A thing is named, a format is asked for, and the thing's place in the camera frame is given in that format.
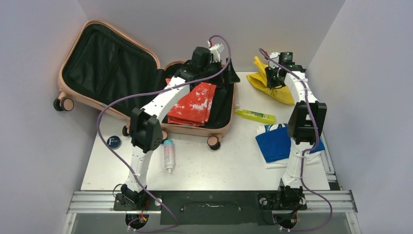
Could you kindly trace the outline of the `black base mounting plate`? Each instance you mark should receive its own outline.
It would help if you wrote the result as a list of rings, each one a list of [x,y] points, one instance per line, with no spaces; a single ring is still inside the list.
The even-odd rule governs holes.
[[[152,191],[152,194],[170,211],[157,205],[149,195],[138,207],[121,193],[116,194],[113,209],[145,215],[159,211],[162,225],[270,225],[287,221],[296,211],[307,208],[306,204],[298,208],[280,207],[279,191]]]

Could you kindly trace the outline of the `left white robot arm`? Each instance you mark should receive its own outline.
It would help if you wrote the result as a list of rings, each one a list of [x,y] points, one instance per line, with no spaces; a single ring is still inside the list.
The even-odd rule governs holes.
[[[174,105],[190,93],[191,87],[213,79],[225,84],[227,78],[221,77],[222,44],[210,45],[209,48],[196,47],[192,58],[184,63],[171,77],[167,86],[150,103],[131,112],[129,135],[132,144],[132,160],[127,181],[121,187],[126,203],[138,210],[147,200],[147,172],[150,158],[163,141],[161,123]]]

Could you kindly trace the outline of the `white toothpaste box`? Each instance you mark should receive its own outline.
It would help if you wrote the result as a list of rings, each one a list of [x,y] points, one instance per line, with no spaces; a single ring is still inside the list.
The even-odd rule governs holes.
[[[239,108],[240,108],[239,88],[238,88],[238,84],[234,84],[234,109],[238,110]]]

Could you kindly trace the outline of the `red white tie-dye cloth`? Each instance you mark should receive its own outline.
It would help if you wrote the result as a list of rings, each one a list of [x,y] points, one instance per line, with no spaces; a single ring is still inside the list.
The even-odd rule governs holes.
[[[201,127],[209,120],[217,86],[201,82],[168,112],[168,124]]]

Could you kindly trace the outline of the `yellow green tube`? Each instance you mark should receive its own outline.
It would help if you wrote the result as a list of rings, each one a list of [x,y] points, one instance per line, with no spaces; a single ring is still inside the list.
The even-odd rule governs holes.
[[[241,116],[242,118],[265,123],[265,124],[275,124],[276,117],[274,115],[249,111],[249,110],[235,110],[235,114]]]

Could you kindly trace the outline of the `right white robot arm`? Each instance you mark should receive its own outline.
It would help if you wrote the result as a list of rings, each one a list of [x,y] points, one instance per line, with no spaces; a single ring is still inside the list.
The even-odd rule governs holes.
[[[305,204],[303,174],[310,152],[319,145],[319,138],[326,116],[327,106],[313,95],[305,69],[293,62],[291,52],[263,52],[268,60],[267,85],[287,87],[295,103],[287,124],[291,147],[287,167],[283,174],[276,204],[282,208],[298,208]]]

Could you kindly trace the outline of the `round dark blue tin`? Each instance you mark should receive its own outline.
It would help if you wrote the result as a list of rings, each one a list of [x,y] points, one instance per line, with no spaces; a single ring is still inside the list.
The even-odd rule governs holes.
[[[113,150],[120,148],[122,140],[119,136],[110,136],[106,140],[106,144]]]

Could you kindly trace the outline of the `white pink spray bottle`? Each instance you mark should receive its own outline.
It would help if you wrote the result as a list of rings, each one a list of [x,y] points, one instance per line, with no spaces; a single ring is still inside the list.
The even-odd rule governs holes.
[[[174,155],[174,143],[170,139],[166,139],[163,143],[164,145],[164,167],[169,174],[175,166],[175,155]]]

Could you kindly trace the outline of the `pink hard-shell suitcase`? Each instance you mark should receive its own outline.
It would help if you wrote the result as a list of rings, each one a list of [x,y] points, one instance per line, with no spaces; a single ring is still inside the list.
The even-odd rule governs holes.
[[[87,22],[71,47],[58,76],[59,95],[53,102],[56,111],[71,111],[75,102],[98,110],[120,99],[107,113],[130,121],[133,108],[141,108],[154,92],[166,87],[169,79],[184,65],[175,61],[161,68],[156,54],[114,26],[100,21]],[[217,86],[209,120],[204,126],[168,124],[164,118],[162,129],[170,133],[207,137],[211,149],[217,150],[228,131],[234,110],[234,84]]]

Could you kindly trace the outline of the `yellow cloth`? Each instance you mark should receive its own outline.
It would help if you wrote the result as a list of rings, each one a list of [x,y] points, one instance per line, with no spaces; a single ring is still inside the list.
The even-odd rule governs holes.
[[[254,57],[253,64],[259,69],[259,71],[254,74],[247,75],[246,79],[254,88],[266,93],[283,104],[295,105],[288,87],[268,87],[268,80],[265,72],[265,68],[268,67],[267,64],[264,64],[257,56]]]

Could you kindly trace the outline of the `aluminium frame rail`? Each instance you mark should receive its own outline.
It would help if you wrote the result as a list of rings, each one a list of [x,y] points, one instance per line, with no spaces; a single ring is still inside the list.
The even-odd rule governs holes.
[[[345,228],[352,234],[361,232],[357,208],[351,191],[304,192],[281,204],[275,191],[155,191],[140,205],[133,204],[122,194],[110,191],[74,192],[70,202],[64,232],[68,233],[78,214],[159,215],[162,225],[231,225],[269,224],[275,217],[287,221],[294,214],[305,223],[314,225],[308,215],[326,214],[330,220],[344,216]]]

